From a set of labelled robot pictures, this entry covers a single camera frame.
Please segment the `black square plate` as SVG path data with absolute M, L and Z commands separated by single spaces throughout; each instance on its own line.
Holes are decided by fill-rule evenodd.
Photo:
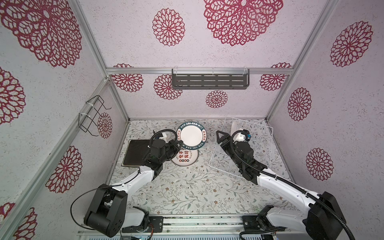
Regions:
M 149 143 L 150 140 L 129 140 L 122 167 L 134 168 L 144 165 Z

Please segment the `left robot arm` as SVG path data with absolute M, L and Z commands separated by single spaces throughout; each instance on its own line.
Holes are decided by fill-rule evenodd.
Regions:
M 100 185 L 84 217 L 84 224 L 107 237 L 114 237 L 125 228 L 147 230 L 149 212 L 139 208 L 127 208 L 128 200 L 142 187 L 153 181 L 163 170 L 163 163 L 175 158 L 182 148 L 182 141 L 151 140 L 145 161 L 133 173 L 114 185 Z

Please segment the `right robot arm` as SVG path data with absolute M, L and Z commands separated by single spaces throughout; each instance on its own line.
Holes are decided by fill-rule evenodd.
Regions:
M 336 240 L 344 231 L 350 240 L 354 234 L 336 198 L 328 193 L 319 194 L 288 181 L 254 158 L 254 150 L 247 130 L 232 134 L 216 132 L 217 144 L 237 166 L 241 176 L 253 184 L 271 190 L 292 203 L 299 212 L 267 205 L 254 216 L 244 216 L 245 235 L 276 234 L 288 229 L 307 233 L 313 240 Z

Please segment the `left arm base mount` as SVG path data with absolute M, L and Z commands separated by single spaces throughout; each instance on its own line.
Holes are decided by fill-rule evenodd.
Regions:
M 122 233 L 161 233 L 163 226 L 163 216 L 149 216 L 144 219 L 144 223 L 140 226 L 122 228 Z

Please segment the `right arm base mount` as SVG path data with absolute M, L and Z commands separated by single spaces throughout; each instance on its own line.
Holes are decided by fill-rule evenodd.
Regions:
M 246 233 L 257 232 L 257 233 L 272 233 L 278 231 L 284 231 L 284 227 L 273 226 L 267 219 L 267 214 L 257 215 L 245 215 L 242 216 L 243 225 Z

